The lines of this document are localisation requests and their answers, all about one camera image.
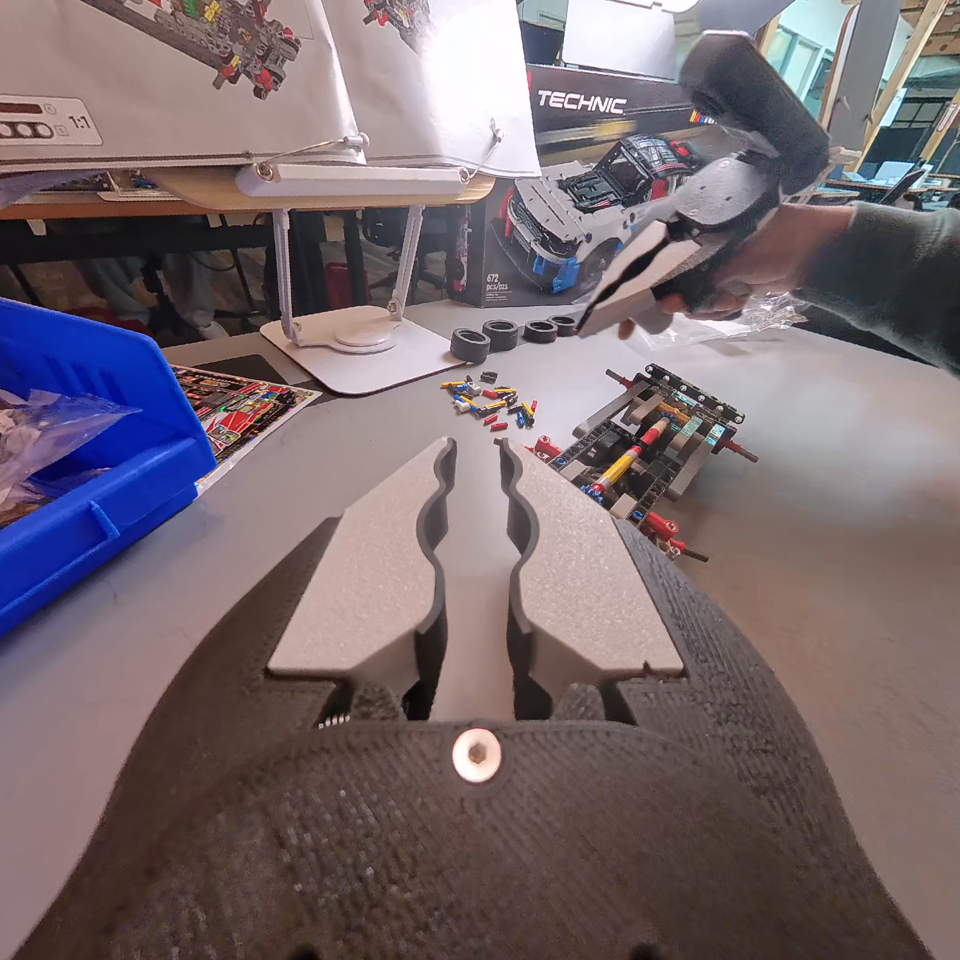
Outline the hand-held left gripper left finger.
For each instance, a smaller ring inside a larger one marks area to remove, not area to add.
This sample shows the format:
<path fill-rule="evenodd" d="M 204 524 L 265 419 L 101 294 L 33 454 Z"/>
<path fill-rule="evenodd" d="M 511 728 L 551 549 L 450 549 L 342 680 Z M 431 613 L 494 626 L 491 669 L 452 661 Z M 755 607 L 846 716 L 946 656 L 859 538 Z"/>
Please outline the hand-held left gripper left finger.
<path fill-rule="evenodd" d="M 447 651 L 445 574 L 457 442 L 441 437 L 345 509 L 267 663 L 431 700 Z"/>

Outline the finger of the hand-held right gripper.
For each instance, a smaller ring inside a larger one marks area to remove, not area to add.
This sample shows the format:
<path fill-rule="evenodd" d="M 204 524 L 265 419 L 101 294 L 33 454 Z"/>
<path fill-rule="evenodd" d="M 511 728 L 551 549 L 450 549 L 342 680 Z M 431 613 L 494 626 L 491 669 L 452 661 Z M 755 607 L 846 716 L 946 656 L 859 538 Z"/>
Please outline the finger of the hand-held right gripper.
<path fill-rule="evenodd" d="M 699 244 L 657 244 L 642 253 L 624 250 L 587 300 L 577 336 L 592 337 L 648 315 L 663 318 L 654 287 L 688 269 L 701 252 Z"/>
<path fill-rule="evenodd" d="M 630 237 L 612 258 L 592 293 L 594 303 L 663 297 L 665 283 L 683 272 L 683 242 L 672 238 L 667 222 L 654 220 Z"/>

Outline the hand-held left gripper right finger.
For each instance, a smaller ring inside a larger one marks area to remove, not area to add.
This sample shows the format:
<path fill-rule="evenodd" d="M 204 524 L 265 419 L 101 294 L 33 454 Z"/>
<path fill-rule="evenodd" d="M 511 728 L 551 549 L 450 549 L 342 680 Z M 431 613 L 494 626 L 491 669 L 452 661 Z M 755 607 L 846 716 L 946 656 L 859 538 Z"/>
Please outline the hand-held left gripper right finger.
<path fill-rule="evenodd" d="M 573 685 L 611 698 L 620 682 L 686 668 L 617 523 L 532 452 L 497 441 L 510 571 L 507 649 L 515 707 L 557 707 Z"/>

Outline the black lego liftarm beam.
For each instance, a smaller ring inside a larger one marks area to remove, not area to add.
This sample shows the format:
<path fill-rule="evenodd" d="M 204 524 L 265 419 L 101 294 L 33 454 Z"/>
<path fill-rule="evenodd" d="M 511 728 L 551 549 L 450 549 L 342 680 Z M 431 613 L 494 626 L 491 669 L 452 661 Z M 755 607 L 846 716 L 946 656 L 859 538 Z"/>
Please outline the black lego liftarm beam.
<path fill-rule="evenodd" d="M 733 429 L 744 423 L 745 416 L 736 407 L 705 392 L 677 373 L 657 364 L 644 367 L 643 377 L 666 402 L 690 416 L 709 419 Z"/>

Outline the lego car chassis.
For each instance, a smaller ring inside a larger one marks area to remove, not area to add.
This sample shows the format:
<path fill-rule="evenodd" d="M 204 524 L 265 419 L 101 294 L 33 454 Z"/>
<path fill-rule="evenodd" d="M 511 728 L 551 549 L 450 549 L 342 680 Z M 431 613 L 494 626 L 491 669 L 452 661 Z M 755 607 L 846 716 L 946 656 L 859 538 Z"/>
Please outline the lego car chassis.
<path fill-rule="evenodd" d="M 624 376 L 607 369 L 606 376 L 620 389 L 617 397 L 584 419 L 565 448 L 541 436 L 528 450 L 669 560 L 705 564 L 709 555 L 690 545 L 664 510 L 722 452 L 753 464 L 760 459 L 738 442 L 739 428 L 668 404 L 643 371 Z"/>

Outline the instruction booklet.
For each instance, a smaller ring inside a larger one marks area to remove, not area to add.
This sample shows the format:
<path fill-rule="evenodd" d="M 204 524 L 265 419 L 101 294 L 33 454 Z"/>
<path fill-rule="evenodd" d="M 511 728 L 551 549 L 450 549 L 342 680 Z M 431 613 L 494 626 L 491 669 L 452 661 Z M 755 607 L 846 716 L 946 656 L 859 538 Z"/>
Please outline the instruction booklet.
<path fill-rule="evenodd" d="M 511 2 L 9 1 L 2 171 L 541 173 Z"/>

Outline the person's right forearm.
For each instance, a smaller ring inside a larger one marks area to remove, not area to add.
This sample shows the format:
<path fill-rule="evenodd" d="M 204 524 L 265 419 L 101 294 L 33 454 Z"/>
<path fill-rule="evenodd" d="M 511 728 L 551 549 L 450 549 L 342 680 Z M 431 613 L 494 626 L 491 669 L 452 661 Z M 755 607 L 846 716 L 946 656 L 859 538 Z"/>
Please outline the person's right forearm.
<path fill-rule="evenodd" d="M 795 295 L 959 375 L 959 212 L 856 203 Z"/>

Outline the lego set box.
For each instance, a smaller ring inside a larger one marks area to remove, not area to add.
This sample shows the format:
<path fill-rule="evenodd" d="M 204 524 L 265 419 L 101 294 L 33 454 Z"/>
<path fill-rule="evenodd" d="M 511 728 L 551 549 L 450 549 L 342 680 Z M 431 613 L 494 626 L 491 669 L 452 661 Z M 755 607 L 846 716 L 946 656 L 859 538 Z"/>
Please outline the lego set box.
<path fill-rule="evenodd" d="M 447 220 L 448 293 L 469 306 L 582 303 L 649 204 L 721 151 L 674 82 L 546 65 L 527 78 L 540 174 L 499 177 Z"/>

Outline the pile of loose lego pieces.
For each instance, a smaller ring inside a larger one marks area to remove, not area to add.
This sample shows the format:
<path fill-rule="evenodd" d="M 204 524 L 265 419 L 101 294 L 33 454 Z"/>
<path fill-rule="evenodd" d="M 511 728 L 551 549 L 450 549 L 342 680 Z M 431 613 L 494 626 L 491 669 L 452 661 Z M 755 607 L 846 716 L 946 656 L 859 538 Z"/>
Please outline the pile of loose lego pieces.
<path fill-rule="evenodd" d="M 439 389 L 447 395 L 456 416 L 472 418 L 488 432 L 504 433 L 510 426 L 533 430 L 538 401 L 496 380 L 494 371 L 483 370 L 475 377 L 442 381 Z"/>

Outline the person's right hand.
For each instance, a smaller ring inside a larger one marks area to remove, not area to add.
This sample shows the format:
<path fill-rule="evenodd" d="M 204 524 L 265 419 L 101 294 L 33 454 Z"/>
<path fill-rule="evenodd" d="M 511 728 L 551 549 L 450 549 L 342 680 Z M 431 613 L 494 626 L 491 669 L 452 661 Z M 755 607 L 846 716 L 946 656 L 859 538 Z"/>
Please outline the person's right hand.
<path fill-rule="evenodd" d="M 624 319 L 618 337 L 630 338 L 636 329 L 659 333 L 677 316 L 701 321 L 733 318 L 752 296 L 783 294 L 802 287 L 816 255 L 849 227 L 856 208 L 785 205 L 768 214 L 759 229 L 739 244 L 717 268 L 713 294 L 693 310 L 680 294 L 656 301 L 664 319 L 646 314 L 640 321 Z"/>

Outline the clear empty plastic bag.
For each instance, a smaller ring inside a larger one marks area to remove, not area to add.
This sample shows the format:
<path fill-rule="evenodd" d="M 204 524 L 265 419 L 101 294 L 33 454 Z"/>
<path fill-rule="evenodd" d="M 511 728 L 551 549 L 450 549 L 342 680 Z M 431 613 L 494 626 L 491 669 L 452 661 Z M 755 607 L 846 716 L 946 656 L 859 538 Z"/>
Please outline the clear empty plastic bag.
<path fill-rule="evenodd" d="M 805 324 L 802 304 L 791 294 L 752 294 L 743 309 L 723 318 L 693 318 L 683 313 L 670 317 L 656 312 L 646 326 L 635 325 L 624 344 L 631 351 L 650 355 L 708 341 L 742 339 L 767 330 Z"/>

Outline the wooden display easel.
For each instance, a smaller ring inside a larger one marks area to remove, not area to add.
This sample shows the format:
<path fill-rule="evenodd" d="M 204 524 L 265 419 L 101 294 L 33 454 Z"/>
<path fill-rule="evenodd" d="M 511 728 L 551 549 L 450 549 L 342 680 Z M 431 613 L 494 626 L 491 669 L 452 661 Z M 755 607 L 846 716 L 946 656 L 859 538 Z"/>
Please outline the wooden display easel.
<path fill-rule="evenodd" d="M 900 20 L 901 3 L 857 1 L 845 5 L 849 11 L 822 92 L 819 123 L 833 147 L 860 153 Z"/>

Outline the wooden edged desk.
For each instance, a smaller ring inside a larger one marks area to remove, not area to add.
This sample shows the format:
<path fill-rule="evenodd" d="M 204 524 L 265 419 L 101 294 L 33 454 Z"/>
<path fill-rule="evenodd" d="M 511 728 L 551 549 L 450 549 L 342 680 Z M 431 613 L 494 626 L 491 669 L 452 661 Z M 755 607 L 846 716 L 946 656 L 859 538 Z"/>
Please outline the wooden edged desk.
<path fill-rule="evenodd" d="M 958 194 L 959 175 L 933 175 L 924 171 L 922 175 L 907 183 L 902 194 L 891 203 L 896 206 L 907 205 L 918 209 L 938 209 L 947 207 Z M 908 180 L 914 171 L 893 178 L 866 178 L 860 174 L 844 173 L 828 177 L 822 189 L 842 190 L 853 193 L 867 202 L 881 203 L 884 197 L 895 190 L 901 180 Z"/>
<path fill-rule="evenodd" d="M 38 195 L 1 210 L 4 266 L 91 258 L 162 257 L 240 249 L 273 243 L 270 222 L 211 226 L 207 210 L 178 198 L 106 200 L 94 194 Z M 30 222 L 133 221 L 114 232 L 35 234 Z"/>

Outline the black studio softbox light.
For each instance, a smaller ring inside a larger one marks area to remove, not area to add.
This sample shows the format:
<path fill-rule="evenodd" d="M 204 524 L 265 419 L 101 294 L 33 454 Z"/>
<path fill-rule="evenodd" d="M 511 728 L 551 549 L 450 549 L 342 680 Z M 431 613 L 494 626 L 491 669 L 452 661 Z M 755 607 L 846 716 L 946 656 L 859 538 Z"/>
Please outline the black studio softbox light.
<path fill-rule="evenodd" d="M 754 36 L 788 1 L 569 1 L 560 60 L 674 81 L 705 31 Z"/>

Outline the blue storage bin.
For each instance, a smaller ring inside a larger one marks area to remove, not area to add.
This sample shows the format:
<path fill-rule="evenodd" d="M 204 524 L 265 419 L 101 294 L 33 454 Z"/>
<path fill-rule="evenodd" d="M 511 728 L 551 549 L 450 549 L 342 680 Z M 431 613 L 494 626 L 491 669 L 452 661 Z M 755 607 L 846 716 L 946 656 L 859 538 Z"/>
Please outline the blue storage bin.
<path fill-rule="evenodd" d="M 1 632 L 57 599 L 197 498 L 207 434 L 149 336 L 2 298 L 2 389 L 92 396 L 131 409 L 40 473 L 96 472 L 1 533 Z"/>

